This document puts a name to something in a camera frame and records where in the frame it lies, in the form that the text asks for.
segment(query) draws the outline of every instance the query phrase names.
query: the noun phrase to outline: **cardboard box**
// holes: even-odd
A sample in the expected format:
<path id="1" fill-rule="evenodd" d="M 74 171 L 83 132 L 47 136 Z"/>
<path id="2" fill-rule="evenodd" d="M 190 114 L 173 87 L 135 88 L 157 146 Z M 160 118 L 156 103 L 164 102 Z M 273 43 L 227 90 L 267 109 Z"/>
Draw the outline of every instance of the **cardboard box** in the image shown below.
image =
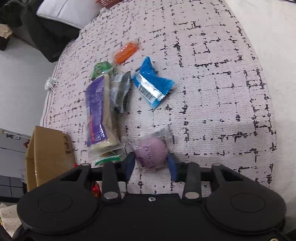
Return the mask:
<path id="1" fill-rule="evenodd" d="M 26 153 L 28 191 L 69 171 L 74 164 L 72 143 L 67 134 L 35 127 Z"/>

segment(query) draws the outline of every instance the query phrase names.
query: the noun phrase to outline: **gray tile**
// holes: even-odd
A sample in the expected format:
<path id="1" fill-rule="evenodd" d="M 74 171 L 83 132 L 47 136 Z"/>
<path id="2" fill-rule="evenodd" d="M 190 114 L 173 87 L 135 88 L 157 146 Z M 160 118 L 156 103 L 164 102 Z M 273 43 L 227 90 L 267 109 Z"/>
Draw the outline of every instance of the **gray tile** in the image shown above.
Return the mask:
<path id="1" fill-rule="evenodd" d="M 11 177 L 10 178 L 10 185 L 12 187 L 21 187 L 22 188 L 22 179 L 19 177 Z"/>
<path id="2" fill-rule="evenodd" d="M 11 197 L 10 187 L 0 186 L 0 196 Z"/>
<path id="3" fill-rule="evenodd" d="M 0 185 L 10 186 L 9 177 L 0 175 Z"/>
<path id="4" fill-rule="evenodd" d="M 12 197 L 22 197 L 24 195 L 22 188 L 11 188 Z"/>

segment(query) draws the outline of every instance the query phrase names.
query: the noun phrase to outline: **clear plastic wrapper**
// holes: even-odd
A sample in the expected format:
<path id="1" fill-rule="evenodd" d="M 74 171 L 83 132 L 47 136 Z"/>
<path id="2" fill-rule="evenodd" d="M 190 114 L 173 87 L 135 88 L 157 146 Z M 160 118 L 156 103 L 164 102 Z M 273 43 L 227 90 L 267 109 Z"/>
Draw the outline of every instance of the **clear plastic wrapper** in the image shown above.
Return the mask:
<path id="1" fill-rule="evenodd" d="M 131 86 L 131 73 L 117 74 L 111 80 L 111 101 L 112 107 L 119 113 L 126 110 L 128 92 Z"/>
<path id="2" fill-rule="evenodd" d="M 119 149 L 115 151 L 107 152 L 100 157 L 96 158 L 94 160 L 94 166 L 95 167 L 101 167 L 106 162 L 118 162 L 123 161 L 125 159 L 126 155 L 124 153 L 124 149 Z"/>
<path id="3" fill-rule="evenodd" d="M 168 94 L 175 82 L 157 76 L 149 57 L 146 57 L 140 70 L 133 76 L 133 82 L 153 109 Z"/>
<path id="4" fill-rule="evenodd" d="M 157 169 L 166 166 L 169 152 L 173 152 L 172 133 L 170 126 L 138 139 L 133 142 L 122 137 L 127 152 L 134 151 L 139 165 L 146 169 Z"/>
<path id="5" fill-rule="evenodd" d="M 122 148 L 114 126 L 110 106 L 110 77 L 96 78 L 86 89 L 87 147 L 91 160 Z"/>

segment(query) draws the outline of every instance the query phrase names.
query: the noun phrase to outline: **plastic packaging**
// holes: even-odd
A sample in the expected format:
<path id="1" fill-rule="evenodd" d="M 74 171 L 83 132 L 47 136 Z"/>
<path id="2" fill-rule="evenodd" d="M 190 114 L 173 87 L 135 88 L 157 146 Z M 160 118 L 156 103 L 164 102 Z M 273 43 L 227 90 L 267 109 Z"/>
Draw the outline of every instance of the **plastic packaging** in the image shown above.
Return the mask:
<path id="1" fill-rule="evenodd" d="M 114 63 L 120 65 L 124 63 L 129 57 L 131 57 L 138 50 L 138 45 L 134 42 L 128 42 L 118 49 L 114 54 Z"/>
<path id="2" fill-rule="evenodd" d="M 117 74 L 111 81 L 111 101 L 112 107 L 119 113 L 126 110 L 128 92 L 131 86 L 131 73 Z"/>
<path id="3" fill-rule="evenodd" d="M 140 70 L 133 76 L 133 81 L 153 109 L 157 108 L 175 83 L 173 80 L 158 77 L 149 57 L 145 58 Z"/>
<path id="4" fill-rule="evenodd" d="M 95 160 L 94 166 L 102 166 L 102 164 L 104 164 L 106 162 L 110 162 L 110 161 L 112 161 L 112 162 L 123 161 L 125 157 L 126 157 L 126 155 L 123 154 L 123 151 L 122 151 L 122 154 L 116 153 L 114 151 L 110 151 L 110 152 L 107 152 L 107 153 L 101 155 L 99 158 L 97 158 Z"/>
<path id="5" fill-rule="evenodd" d="M 172 134 L 169 125 L 160 131 L 145 135 L 136 142 L 127 140 L 128 147 L 135 152 L 137 162 L 146 169 L 160 168 L 166 165 L 169 152 L 173 151 Z"/>
<path id="6" fill-rule="evenodd" d="M 109 76 L 113 78 L 114 68 L 113 65 L 110 64 L 108 61 L 97 63 L 94 66 L 94 70 L 91 74 L 91 80 L 93 81 L 103 74 L 109 74 Z"/>
<path id="7" fill-rule="evenodd" d="M 110 77 L 95 79 L 85 91 L 87 109 L 87 147 L 89 157 L 97 159 L 104 153 L 122 148 L 112 126 L 110 108 Z"/>

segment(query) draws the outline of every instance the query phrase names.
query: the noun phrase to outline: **orange candy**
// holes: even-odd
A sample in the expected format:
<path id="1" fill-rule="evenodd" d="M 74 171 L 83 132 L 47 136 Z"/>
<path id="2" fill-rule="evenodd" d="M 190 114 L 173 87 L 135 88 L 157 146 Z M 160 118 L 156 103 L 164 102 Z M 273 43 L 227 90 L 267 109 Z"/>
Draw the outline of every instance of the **orange candy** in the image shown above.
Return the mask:
<path id="1" fill-rule="evenodd" d="M 133 42 L 128 42 L 123 45 L 121 49 L 119 49 L 114 55 L 114 63 L 119 65 L 126 61 L 129 57 L 131 57 L 138 50 L 137 44 Z"/>

